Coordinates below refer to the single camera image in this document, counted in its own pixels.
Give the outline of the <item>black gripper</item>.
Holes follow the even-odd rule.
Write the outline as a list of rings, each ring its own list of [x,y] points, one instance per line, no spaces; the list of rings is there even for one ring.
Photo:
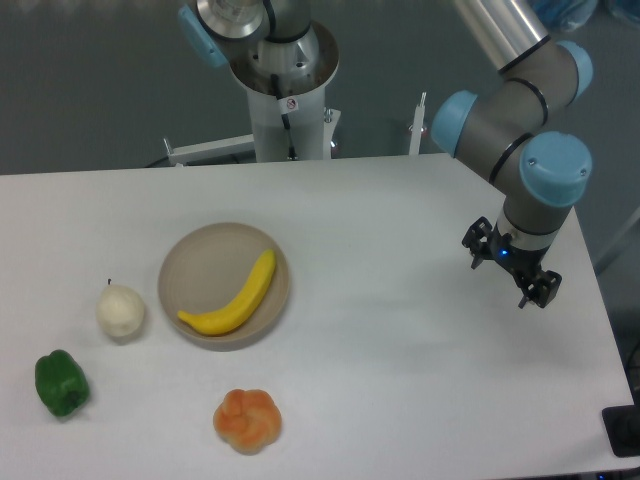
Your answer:
[[[562,282],[560,274],[541,268],[548,248],[520,249],[510,234],[501,235],[498,230],[492,230],[491,223],[480,217],[466,231],[462,245],[472,256],[471,268],[475,270],[485,260],[493,259],[516,279],[516,285],[522,292],[519,308],[527,303],[545,308],[554,300]]]

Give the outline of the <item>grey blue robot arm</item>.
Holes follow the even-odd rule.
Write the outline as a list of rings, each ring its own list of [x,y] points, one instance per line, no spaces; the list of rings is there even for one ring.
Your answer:
[[[525,302],[545,307],[562,278],[542,260],[592,170],[579,139],[545,124],[581,96],[593,65],[578,45],[552,40],[523,1],[455,7],[503,81],[486,99],[451,95],[431,126],[439,148],[505,197],[497,221],[477,220],[463,245],[475,264],[491,260],[506,270]],[[228,65],[245,89],[258,160],[329,156],[324,90],[339,52],[307,2],[189,1],[178,22],[196,54],[212,67]]]

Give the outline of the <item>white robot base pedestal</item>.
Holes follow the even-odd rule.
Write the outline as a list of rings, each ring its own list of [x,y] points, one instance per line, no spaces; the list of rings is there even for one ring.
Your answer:
[[[293,42],[261,40],[231,63],[247,95],[257,162],[331,157],[338,115],[328,115],[325,89],[338,65],[337,43],[316,21]]]

